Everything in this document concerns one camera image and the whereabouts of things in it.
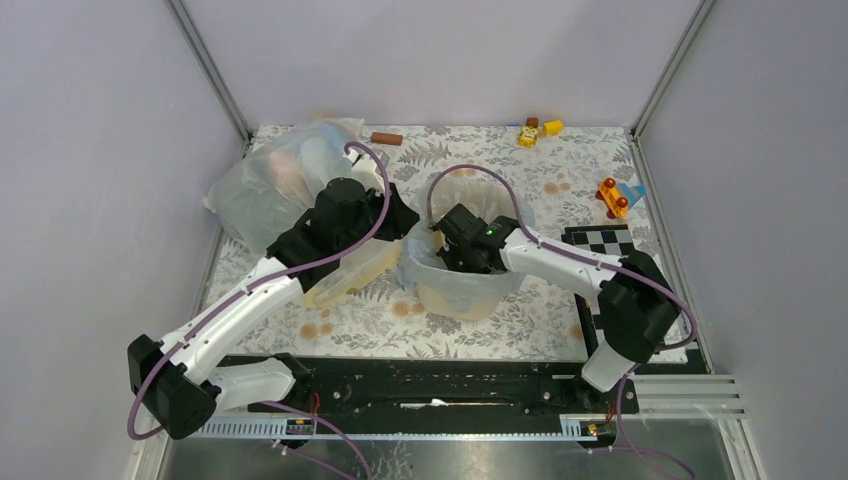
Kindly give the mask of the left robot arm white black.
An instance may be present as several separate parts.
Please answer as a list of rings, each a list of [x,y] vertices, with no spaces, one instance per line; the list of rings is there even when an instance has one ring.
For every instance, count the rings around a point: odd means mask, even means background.
[[[304,407],[311,387],[284,361],[271,356],[230,367],[221,361],[261,320],[338,270],[342,258],[371,239],[401,240],[419,220],[395,184],[380,193],[352,178],[330,181],[314,206],[267,247],[224,297],[159,340],[141,335],[130,343],[130,437],[146,437],[135,428],[140,410],[178,440],[224,410],[271,401],[288,411]]]

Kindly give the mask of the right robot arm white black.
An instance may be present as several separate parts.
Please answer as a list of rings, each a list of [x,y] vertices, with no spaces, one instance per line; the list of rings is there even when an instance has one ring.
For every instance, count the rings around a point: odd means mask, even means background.
[[[581,249],[507,216],[486,222],[461,204],[432,228],[443,237],[437,255],[451,271],[538,277],[596,303],[603,339],[573,386],[583,410],[597,412],[607,405],[613,387],[658,352],[681,314],[659,267],[639,250],[614,256]]]

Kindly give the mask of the translucent white yellow trash bag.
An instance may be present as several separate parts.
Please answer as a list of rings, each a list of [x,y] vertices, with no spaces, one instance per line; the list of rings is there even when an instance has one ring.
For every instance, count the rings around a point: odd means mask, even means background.
[[[208,190],[204,206],[253,258],[315,204],[329,181],[352,177],[380,189],[375,164],[355,166],[344,145],[359,140],[364,120],[330,118],[290,129],[273,127],[264,144],[246,154]]]

